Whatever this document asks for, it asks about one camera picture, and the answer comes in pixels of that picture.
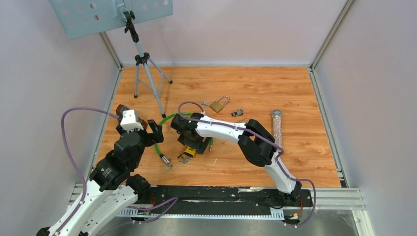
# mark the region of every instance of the robotic arm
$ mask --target robotic arm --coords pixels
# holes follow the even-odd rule
[[[130,173],[139,166],[146,147],[164,141],[162,126],[154,120],[146,123],[135,110],[124,105],[118,106],[116,114],[120,139],[114,149],[97,163],[86,191],[65,215],[51,227],[39,230],[36,236],[95,236],[121,210],[148,197],[150,184],[140,175],[131,177]],[[148,125],[153,133],[147,132]],[[119,188],[125,180],[126,186]]]
[[[278,163],[275,161],[278,155],[276,148],[257,137],[252,140],[252,134],[238,129],[238,127],[250,129],[274,142],[274,137],[258,121],[250,119],[248,123],[231,123],[212,119],[200,113],[193,113],[190,118],[205,122],[188,121],[178,114],[172,120],[171,127],[179,134],[178,141],[180,143],[195,149],[199,154],[204,153],[211,138],[236,143],[242,150],[246,160],[255,166],[263,167],[268,172],[275,181],[279,191],[287,194],[292,199],[298,198],[301,183],[291,180],[295,179],[295,177],[289,173],[280,159],[278,161],[287,174],[278,166]],[[217,122],[229,124],[235,128],[215,124]]]

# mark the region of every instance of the padlock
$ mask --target padlock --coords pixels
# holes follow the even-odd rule
[[[220,101],[223,99],[223,98],[227,98],[227,101],[225,102],[225,103],[223,103],[223,104],[220,104]],[[211,105],[210,105],[210,108],[212,108],[215,112],[220,112],[221,111],[221,109],[223,109],[223,107],[228,103],[230,101],[230,98],[229,98],[229,96],[226,96],[226,95],[224,95],[224,96],[222,96],[219,100],[217,100],[217,101],[215,101],[215,102],[213,102]]]

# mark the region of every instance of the tripod leg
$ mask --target tripod leg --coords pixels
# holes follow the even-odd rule
[[[139,66],[136,66],[136,76],[135,76],[135,94],[134,98],[138,98],[138,83],[139,83]]]
[[[161,110],[161,115],[163,118],[165,118],[166,115],[164,112],[164,108],[162,107],[161,100],[159,100],[159,95],[158,95],[158,92],[156,91],[155,83],[153,82],[152,75],[150,74],[149,66],[147,63],[144,64],[144,68],[145,68],[146,74],[148,75],[148,79],[149,79],[150,86],[152,87],[153,95],[155,96],[155,99],[158,102],[159,109]]]
[[[165,77],[165,79],[167,79],[168,82],[172,84],[172,80],[168,77],[168,75],[165,74],[165,72],[151,58],[148,58],[148,60],[152,63],[153,66],[156,67],[157,70],[159,70],[159,72]]]

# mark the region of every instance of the white wall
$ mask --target white wall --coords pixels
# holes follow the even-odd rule
[[[79,181],[60,117],[73,106],[106,109],[117,69],[98,35],[68,41],[47,0],[0,3],[0,229],[34,236],[65,212]],[[69,114],[69,147],[87,172],[104,117]]]
[[[345,2],[173,1],[172,16],[135,25],[144,51],[160,64],[310,64]],[[122,63],[136,63],[123,28],[108,36]]]
[[[357,0],[317,72],[375,235],[415,235],[417,1]]]

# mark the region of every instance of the metal floor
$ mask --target metal floor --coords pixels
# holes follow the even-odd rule
[[[128,222],[113,219],[101,233]],[[311,221],[293,229],[274,220],[218,220],[161,218],[149,224],[124,226],[106,236],[358,236],[350,210],[320,210]]]

